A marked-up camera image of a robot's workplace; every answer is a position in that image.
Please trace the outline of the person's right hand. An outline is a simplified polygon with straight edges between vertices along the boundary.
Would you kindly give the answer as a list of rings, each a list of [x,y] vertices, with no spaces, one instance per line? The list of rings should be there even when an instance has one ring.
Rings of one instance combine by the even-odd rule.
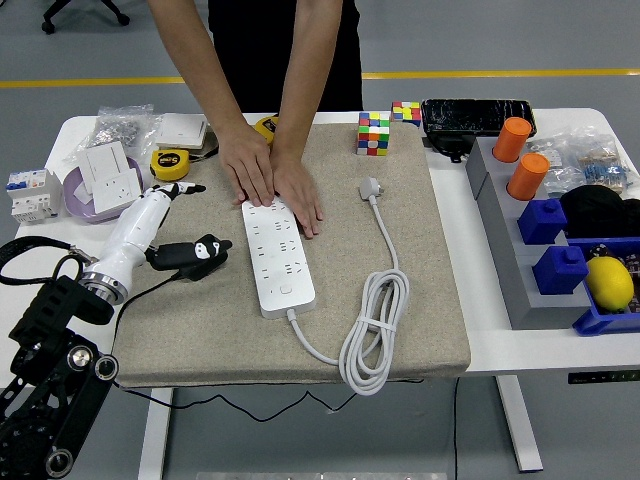
[[[254,206],[270,206],[275,190],[266,139],[253,128],[220,133],[220,164],[234,193],[234,205],[249,201]]]

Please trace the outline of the person's left hand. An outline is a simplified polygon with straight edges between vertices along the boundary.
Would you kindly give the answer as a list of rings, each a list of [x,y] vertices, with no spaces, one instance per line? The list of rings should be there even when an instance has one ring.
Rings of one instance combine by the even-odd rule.
[[[289,206],[304,236],[311,239],[318,235],[323,210],[315,181],[301,157],[274,148],[270,164],[274,191]]]

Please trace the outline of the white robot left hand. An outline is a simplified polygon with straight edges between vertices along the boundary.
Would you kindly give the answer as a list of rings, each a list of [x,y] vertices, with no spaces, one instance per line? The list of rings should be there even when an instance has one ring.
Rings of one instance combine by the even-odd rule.
[[[120,302],[132,289],[133,270],[145,262],[156,270],[164,271],[200,267],[207,261],[225,260],[232,242],[219,240],[212,235],[194,243],[182,242],[160,247],[151,245],[169,212],[171,202],[181,194],[191,195],[205,190],[203,185],[182,181],[147,189],[121,213],[99,260],[82,274],[81,285],[89,290],[111,293]]]

